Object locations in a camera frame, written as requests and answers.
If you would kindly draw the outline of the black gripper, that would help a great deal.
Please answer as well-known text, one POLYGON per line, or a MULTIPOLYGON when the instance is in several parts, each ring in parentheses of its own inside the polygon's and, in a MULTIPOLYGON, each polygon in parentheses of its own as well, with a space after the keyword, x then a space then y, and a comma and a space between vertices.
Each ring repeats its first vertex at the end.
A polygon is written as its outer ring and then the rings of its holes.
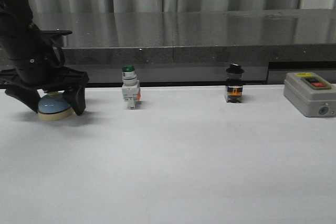
POLYGON ((1 48, 12 65, 1 71, 5 94, 38 113, 38 89, 64 90, 63 99, 82 115, 88 74, 65 67, 64 51, 57 42, 70 34, 71 30, 1 29, 1 48))

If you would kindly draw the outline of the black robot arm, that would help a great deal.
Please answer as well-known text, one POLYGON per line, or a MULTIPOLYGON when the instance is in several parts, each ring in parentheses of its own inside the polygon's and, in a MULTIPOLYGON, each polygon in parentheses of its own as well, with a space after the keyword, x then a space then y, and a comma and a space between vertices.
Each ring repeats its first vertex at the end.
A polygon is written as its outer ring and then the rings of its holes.
POLYGON ((1 71, 5 93, 38 112, 39 89, 61 91, 74 112, 82 115, 89 77, 65 67, 65 55, 57 43, 60 36, 69 34, 69 30, 40 30, 33 22, 29 0, 1 0, 1 48, 13 66, 1 71))

